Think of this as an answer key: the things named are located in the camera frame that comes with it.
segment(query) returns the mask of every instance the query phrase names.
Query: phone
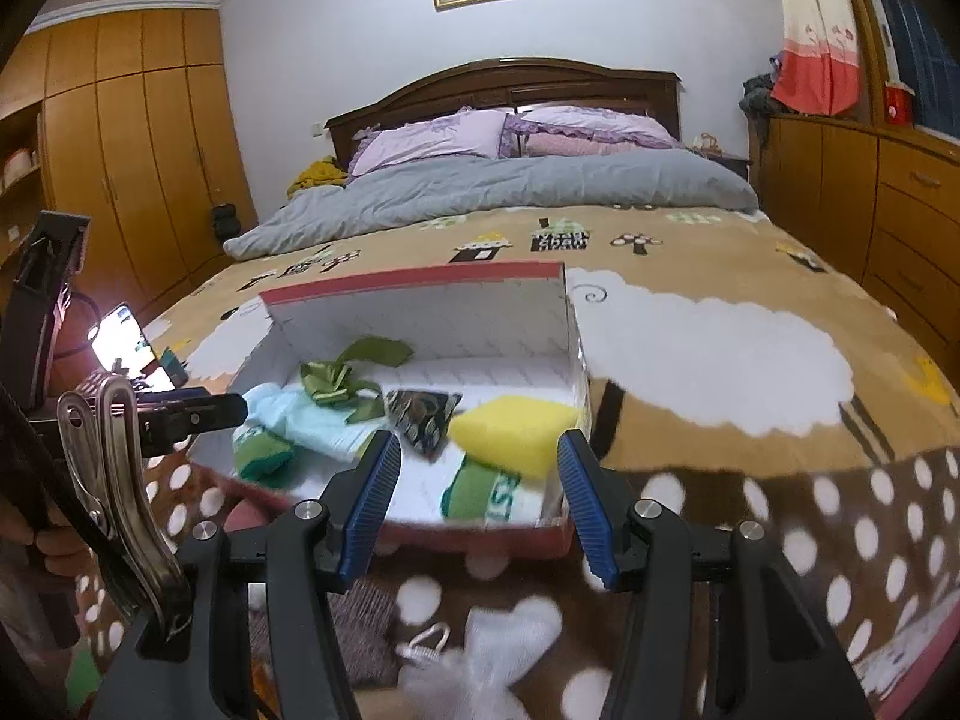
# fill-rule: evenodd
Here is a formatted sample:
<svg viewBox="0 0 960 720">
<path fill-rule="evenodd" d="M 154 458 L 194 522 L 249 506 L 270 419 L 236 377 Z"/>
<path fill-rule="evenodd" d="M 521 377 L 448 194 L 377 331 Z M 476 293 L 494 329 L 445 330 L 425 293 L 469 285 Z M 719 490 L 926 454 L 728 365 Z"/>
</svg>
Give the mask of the phone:
<svg viewBox="0 0 960 720">
<path fill-rule="evenodd" d="M 143 335 L 130 306 L 121 303 L 101 320 L 99 330 L 91 327 L 88 338 L 97 359 L 106 370 L 113 370 L 117 360 L 138 392 L 166 392 L 174 389 L 169 374 Z"/>
</svg>

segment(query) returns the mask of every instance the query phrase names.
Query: wooden headboard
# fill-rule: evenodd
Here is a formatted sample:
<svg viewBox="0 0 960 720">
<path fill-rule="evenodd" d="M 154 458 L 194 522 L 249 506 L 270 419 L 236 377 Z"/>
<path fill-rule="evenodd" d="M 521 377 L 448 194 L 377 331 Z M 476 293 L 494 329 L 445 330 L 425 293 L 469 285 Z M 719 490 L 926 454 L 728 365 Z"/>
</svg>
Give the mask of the wooden headboard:
<svg viewBox="0 0 960 720">
<path fill-rule="evenodd" d="M 373 103 L 326 123 L 337 161 L 349 165 L 360 145 L 354 135 L 391 129 L 472 108 L 524 109 L 544 104 L 611 108 L 654 117 L 680 140 L 680 110 L 673 73 L 612 70 L 566 59 L 488 59 L 426 76 Z"/>
</svg>

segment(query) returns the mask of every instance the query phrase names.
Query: nightstand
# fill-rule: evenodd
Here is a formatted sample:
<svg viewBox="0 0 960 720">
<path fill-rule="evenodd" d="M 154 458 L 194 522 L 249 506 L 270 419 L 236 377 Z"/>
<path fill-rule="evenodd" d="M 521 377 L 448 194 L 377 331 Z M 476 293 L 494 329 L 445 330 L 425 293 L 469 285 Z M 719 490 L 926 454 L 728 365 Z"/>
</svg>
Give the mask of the nightstand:
<svg viewBox="0 0 960 720">
<path fill-rule="evenodd" d="M 723 165 L 727 170 L 732 170 L 744 181 L 750 180 L 748 168 L 753 164 L 753 162 L 746 157 L 737 157 L 733 154 L 704 154 L 700 153 L 699 151 L 695 151 L 694 153 L 699 154 L 702 157 L 707 157 L 710 162 L 716 162 L 717 165 Z"/>
</svg>

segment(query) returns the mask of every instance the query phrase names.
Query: metal screw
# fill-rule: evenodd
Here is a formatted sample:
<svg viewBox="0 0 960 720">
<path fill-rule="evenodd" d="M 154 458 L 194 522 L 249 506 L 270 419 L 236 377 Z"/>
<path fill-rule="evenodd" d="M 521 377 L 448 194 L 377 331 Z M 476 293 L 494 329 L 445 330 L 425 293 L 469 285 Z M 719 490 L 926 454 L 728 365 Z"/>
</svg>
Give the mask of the metal screw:
<svg viewBox="0 0 960 720">
<path fill-rule="evenodd" d="M 300 519 L 316 519 L 322 513 L 323 504 L 320 501 L 301 501 L 294 509 L 294 514 Z"/>
<path fill-rule="evenodd" d="M 748 519 L 740 524 L 740 535 L 747 541 L 760 541 L 764 537 L 763 526 L 760 522 Z"/>
<path fill-rule="evenodd" d="M 208 519 L 205 519 L 203 522 L 198 522 L 193 526 L 193 538 L 197 541 L 207 541 L 216 535 L 217 526 Z"/>
<path fill-rule="evenodd" d="M 637 501 L 637 503 L 634 504 L 634 512 L 637 513 L 637 517 L 642 519 L 656 519 L 664 513 L 664 507 L 656 501 L 644 498 L 642 501 Z"/>
</svg>

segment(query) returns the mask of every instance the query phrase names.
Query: wall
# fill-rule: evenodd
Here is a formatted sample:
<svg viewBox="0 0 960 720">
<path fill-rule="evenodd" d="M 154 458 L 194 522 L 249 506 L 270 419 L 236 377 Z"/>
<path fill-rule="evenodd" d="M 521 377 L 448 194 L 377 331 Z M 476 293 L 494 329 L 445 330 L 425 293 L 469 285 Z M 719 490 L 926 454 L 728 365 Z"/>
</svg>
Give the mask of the wall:
<svg viewBox="0 0 960 720">
<path fill-rule="evenodd" d="M 261 217 L 325 153 L 314 122 L 426 74 L 498 56 L 675 71 L 688 143 L 708 130 L 747 153 L 741 83 L 769 69 L 781 0 L 507 0 L 437 13 L 432 0 L 226 0 L 224 64 Z"/>
</svg>

